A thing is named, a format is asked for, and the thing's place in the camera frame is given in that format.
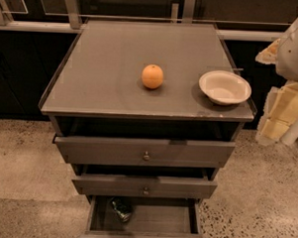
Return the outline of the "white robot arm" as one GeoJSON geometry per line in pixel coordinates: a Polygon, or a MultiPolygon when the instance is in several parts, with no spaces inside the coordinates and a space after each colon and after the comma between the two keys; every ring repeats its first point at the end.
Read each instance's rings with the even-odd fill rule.
{"type": "Polygon", "coordinates": [[[263,146],[292,145],[298,138],[298,18],[255,61],[274,63],[276,73],[286,79],[281,88],[272,86],[268,92],[255,138],[263,146]]]}

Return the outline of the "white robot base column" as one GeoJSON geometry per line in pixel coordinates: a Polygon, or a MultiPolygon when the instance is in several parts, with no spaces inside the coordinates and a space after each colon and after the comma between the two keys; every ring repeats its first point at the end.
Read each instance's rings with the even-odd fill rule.
{"type": "Polygon", "coordinates": [[[286,131],[282,136],[281,142],[287,146],[292,145],[298,138],[298,119],[294,122],[292,126],[286,131]]]}

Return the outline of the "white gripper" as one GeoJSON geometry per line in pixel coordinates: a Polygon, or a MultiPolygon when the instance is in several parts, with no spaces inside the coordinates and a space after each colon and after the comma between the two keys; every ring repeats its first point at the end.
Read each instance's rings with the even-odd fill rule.
{"type": "MultiPolygon", "coordinates": [[[[280,40],[273,41],[255,61],[263,64],[276,64],[280,40]]],[[[298,81],[287,81],[278,90],[277,98],[268,113],[268,118],[262,116],[257,124],[255,139],[262,145],[277,143],[287,132],[289,127],[298,119],[298,81]]]]}

